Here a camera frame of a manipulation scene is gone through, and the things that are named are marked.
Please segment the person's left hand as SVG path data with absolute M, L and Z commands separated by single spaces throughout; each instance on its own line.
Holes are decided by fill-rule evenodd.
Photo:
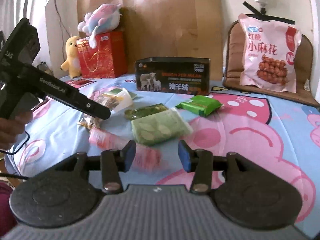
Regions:
M 14 119 L 0 120 L 0 145 L 1 150 L 7 151 L 17 142 L 17 137 L 24 133 L 25 126 L 33 119 L 32 111 L 20 113 Z

